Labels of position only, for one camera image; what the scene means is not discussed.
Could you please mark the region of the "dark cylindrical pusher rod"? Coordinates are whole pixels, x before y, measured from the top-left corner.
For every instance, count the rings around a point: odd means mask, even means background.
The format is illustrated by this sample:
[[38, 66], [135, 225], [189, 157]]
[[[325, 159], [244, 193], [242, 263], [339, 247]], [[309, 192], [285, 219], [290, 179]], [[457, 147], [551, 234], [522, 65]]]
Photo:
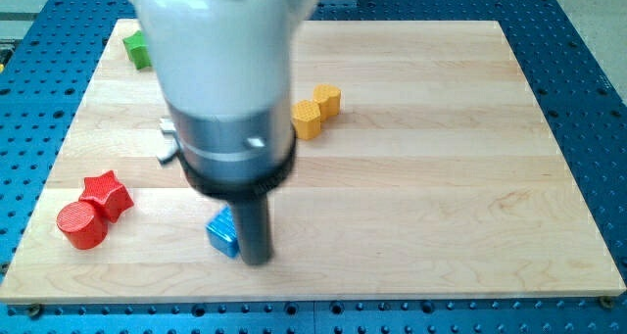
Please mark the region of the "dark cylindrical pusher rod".
[[267, 196], [228, 203], [237, 234], [241, 259], [247, 265], [262, 265], [272, 257]]

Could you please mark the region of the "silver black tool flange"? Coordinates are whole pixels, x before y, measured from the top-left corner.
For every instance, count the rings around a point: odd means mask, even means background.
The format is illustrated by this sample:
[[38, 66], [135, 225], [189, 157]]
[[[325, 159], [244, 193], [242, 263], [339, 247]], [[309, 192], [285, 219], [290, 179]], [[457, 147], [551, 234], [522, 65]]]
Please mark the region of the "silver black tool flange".
[[285, 98], [246, 114], [198, 116], [168, 105], [174, 142], [194, 189], [226, 201], [262, 197], [291, 173], [296, 133]]

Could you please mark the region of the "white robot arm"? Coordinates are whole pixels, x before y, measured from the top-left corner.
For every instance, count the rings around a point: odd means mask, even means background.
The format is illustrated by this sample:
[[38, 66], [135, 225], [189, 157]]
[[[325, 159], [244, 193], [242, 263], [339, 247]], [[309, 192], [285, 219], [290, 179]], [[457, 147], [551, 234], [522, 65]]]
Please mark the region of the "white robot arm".
[[267, 196], [296, 157], [291, 41], [318, 0], [128, 1], [189, 184], [228, 204], [243, 262], [268, 262]]

